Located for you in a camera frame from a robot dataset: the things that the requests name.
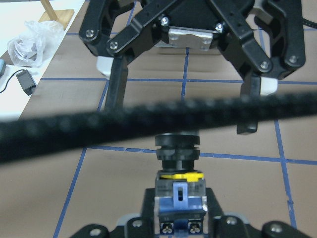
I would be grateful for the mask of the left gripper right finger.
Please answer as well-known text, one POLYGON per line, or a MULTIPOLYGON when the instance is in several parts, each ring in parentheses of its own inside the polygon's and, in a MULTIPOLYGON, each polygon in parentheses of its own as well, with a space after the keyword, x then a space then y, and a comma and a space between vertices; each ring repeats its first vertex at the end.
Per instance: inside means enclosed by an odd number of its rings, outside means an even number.
POLYGON ((309 236, 282 221, 270 221, 260 230, 242 215, 224 213, 213 190, 206 189, 208 205, 208 238, 308 238, 309 236))

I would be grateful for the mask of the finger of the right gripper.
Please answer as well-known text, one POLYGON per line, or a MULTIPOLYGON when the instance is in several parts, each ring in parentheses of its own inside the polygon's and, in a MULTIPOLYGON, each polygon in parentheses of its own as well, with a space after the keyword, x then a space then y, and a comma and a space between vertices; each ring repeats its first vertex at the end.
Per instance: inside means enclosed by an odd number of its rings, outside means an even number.
POLYGON ((212 0, 210 6, 224 24, 218 49, 243 79, 241 97, 274 94, 278 81, 305 64, 300 0, 212 0), (246 22, 253 8, 255 23, 269 36, 269 55, 246 22))
POLYGON ((97 57, 98 71, 109 80, 105 110, 123 106, 128 65, 143 52, 168 37, 168 14, 176 0, 152 0, 113 38, 115 19, 134 7, 132 0, 92 0, 86 10, 79 37, 97 57))

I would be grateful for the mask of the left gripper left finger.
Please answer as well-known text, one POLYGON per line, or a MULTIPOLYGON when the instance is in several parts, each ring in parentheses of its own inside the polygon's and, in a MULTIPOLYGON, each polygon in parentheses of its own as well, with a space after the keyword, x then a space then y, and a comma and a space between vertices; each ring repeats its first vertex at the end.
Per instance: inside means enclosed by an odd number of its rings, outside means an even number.
POLYGON ((71 238, 158 238, 155 234, 153 223, 150 218, 142 217, 139 213, 130 213, 121 216, 114 230, 100 224, 88 224, 73 235, 71 238))

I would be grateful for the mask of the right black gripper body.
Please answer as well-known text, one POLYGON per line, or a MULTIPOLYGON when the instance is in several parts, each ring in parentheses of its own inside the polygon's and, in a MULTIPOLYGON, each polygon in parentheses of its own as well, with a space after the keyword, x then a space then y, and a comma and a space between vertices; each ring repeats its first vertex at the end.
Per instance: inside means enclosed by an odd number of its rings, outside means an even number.
POLYGON ((133 51, 144 52, 159 41, 176 47, 221 52, 253 49, 253 31, 246 18, 253 0, 143 0, 133 19, 133 51))

